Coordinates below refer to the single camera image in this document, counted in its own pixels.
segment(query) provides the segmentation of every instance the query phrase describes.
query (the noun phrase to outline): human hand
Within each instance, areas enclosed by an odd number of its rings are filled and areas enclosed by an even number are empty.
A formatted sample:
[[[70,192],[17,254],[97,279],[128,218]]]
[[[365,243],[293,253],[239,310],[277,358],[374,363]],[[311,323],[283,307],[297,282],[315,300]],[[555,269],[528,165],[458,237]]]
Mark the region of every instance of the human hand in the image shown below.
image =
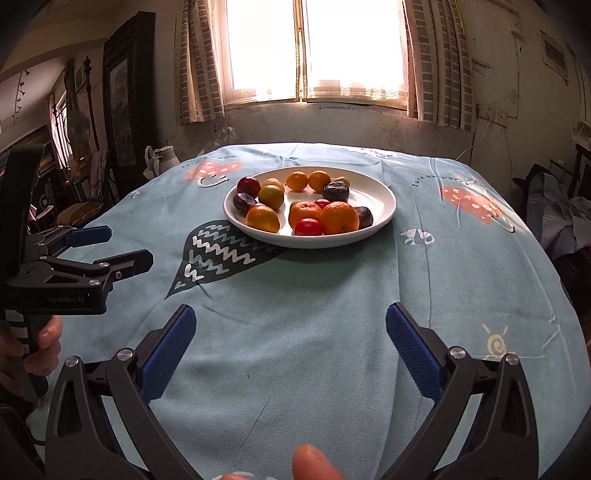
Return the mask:
[[[343,480],[340,472],[333,467],[324,454],[310,444],[300,445],[291,463],[294,480]],[[244,477],[227,473],[222,480],[246,480]]]
[[[23,365],[28,373],[45,377],[53,372],[58,364],[61,351],[60,337],[64,324],[60,317],[53,316],[37,336],[39,350],[24,359]],[[7,356],[23,356],[25,350],[21,342],[9,332],[0,328],[0,367]],[[0,384],[10,393],[20,396],[17,383],[8,375],[0,371]]]

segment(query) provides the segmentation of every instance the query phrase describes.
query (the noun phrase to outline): finger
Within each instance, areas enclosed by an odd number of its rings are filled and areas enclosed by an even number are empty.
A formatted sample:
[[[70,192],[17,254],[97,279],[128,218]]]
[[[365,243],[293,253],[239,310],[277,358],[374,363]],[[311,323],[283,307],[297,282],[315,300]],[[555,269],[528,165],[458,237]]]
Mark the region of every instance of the finger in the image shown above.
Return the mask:
[[[49,320],[47,325],[39,330],[39,334],[37,335],[37,343],[39,344],[39,348],[45,349],[48,348],[52,343],[56,343],[60,339],[63,329],[64,322],[62,322],[61,317],[56,315],[51,317],[51,320]]]
[[[47,375],[52,373],[57,368],[59,363],[60,363],[59,359],[56,358],[55,362],[53,362],[49,367],[44,368],[40,372],[33,372],[33,374],[39,375],[40,377],[46,377]]]
[[[22,356],[24,353],[25,349],[18,338],[0,328],[0,355]]]
[[[55,369],[58,363],[58,356],[61,352],[60,342],[52,343],[49,348],[39,350],[25,358],[23,362],[28,373],[45,371],[51,367]]]
[[[343,476],[314,445],[300,445],[294,453],[294,480],[343,480]]]
[[[222,480],[248,480],[248,479],[246,479],[240,475],[234,475],[233,473],[226,473],[226,475],[224,475],[222,477]]]

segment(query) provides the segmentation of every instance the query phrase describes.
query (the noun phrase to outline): white pitcher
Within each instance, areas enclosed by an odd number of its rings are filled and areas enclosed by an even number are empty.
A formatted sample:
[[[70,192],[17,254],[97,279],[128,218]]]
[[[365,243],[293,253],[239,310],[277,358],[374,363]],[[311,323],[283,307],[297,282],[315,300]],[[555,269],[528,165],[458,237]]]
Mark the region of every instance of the white pitcher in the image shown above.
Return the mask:
[[[144,177],[148,180],[152,180],[180,164],[172,145],[156,150],[152,150],[152,147],[148,145],[145,151],[145,160],[147,168],[144,170]]]

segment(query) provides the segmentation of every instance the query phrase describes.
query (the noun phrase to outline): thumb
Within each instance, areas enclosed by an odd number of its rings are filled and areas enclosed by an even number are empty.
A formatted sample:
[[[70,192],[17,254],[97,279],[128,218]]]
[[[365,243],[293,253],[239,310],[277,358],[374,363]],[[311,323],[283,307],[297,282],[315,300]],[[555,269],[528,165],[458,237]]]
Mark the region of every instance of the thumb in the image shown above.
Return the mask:
[[[310,444],[300,445],[294,453],[291,471],[294,480],[343,480],[343,476]]]

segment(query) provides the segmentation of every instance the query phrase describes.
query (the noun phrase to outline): table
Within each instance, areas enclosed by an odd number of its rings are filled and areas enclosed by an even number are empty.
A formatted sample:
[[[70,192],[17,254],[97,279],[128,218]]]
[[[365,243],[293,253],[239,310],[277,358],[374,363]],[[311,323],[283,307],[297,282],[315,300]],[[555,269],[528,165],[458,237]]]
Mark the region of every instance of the table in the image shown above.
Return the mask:
[[[243,176],[338,166],[392,189],[391,223],[335,249],[281,249],[245,237],[222,200]],[[205,479],[227,471],[287,479],[296,446],[316,444],[346,478],[383,473],[431,408],[387,337],[386,308],[477,358],[516,352],[530,384],[540,471],[591,403],[578,319],[523,221],[466,165],[442,158],[323,144],[231,145],[165,172],[91,225],[107,244],[79,261],[148,248],[151,271],[118,283],[101,317],[64,319],[63,361],[110,358],[160,328],[179,304],[197,334],[151,408]],[[108,405],[128,457],[139,465]],[[442,462],[459,451],[476,403]],[[30,418],[43,437],[47,401]]]

